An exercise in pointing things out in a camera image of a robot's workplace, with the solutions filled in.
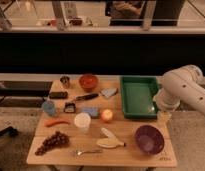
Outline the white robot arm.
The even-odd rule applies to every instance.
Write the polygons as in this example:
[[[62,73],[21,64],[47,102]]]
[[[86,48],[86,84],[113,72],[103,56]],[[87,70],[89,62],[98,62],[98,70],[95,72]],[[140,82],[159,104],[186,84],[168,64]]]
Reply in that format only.
[[[205,89],[199,85],[202,79],[196,65],[170,70],[160,77],[161,89],[153,100],[161,112],[175,111],[184,102],[205,117]]]

